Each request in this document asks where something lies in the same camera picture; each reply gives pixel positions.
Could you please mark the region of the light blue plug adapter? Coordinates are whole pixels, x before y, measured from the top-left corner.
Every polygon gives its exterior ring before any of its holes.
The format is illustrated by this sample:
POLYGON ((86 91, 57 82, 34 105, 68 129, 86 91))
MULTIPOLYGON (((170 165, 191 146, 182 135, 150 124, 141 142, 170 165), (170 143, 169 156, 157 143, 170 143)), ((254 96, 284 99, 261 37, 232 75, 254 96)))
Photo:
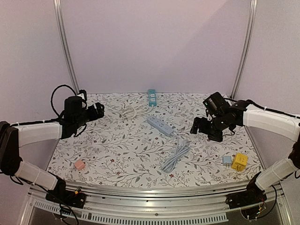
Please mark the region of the light blue plug adapter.
POLYGON ((222 164, 225 167, 231 167, 231 165, 232 165, 232 158, 231 158, 231 156, 223 156, 222 157, 222 164))

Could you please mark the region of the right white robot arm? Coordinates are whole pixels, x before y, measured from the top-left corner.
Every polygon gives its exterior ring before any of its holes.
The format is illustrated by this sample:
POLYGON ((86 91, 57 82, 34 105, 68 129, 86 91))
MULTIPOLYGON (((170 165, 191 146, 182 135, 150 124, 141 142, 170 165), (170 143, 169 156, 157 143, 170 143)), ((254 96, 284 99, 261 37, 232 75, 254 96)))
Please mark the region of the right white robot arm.
POLYGON ((203 101, 206 114, 204 117, 194 118, 190 133, 203 133, 212 141, 222 142, 223 131, 233 131, 237 126, 263 129, 292 141, 294 145, 288 157, 275 162, 271 167, 256 175, 248 184, 248 190, 243 193, 242 200, 246 204, 253 204, 260 198, 261 192, 274 183, 285 179, 300 168, 300 117, 278 110, 262 107, 254 101, 229 101, 219 92, 211 94, 203 101))

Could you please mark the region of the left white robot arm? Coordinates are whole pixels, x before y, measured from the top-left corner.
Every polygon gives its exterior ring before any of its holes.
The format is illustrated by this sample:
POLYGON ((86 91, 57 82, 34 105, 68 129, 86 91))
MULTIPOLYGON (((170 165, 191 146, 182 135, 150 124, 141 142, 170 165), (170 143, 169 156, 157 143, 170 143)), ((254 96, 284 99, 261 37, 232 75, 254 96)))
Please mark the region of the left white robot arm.
POLYGON ((70 194, 58 185, 60 179, 23 160, 19 149, 33 143, 79 136, 88 122, 102 118, 104 113, 105 107, 100 102, 88 106, 85 99, 72 96, 65 100, 63 112, 55 119, 16 124, 1 121, 0 172, 51 190, 54 199, 59 203, 66 203, 70 194))

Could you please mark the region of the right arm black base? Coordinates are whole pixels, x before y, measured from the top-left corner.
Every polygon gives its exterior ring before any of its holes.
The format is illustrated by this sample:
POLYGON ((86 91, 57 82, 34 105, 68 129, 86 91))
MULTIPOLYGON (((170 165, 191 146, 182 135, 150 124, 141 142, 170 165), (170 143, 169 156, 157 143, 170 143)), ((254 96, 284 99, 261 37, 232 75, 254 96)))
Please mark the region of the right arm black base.
POLYGON ((267 196, 264 191, 254 188, 228 194, 225 203, 230 209, 239 208, 242 216, 247 220, 256 220, 261 212, 266 209, 267 196))

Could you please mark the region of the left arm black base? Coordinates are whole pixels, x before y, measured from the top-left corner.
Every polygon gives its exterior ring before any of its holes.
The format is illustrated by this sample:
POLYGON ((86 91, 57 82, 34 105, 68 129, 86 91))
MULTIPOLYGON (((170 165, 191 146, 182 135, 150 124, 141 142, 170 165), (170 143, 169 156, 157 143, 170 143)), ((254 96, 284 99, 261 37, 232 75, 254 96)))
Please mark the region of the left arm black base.
POLYGON ((79 186, 75 190, 66 190, 65 186, 55 187, 54 190, 48 190, 46 200, 54 203, 65 203, 67 206, 83 209, 86 194, 82 192, 79 186))

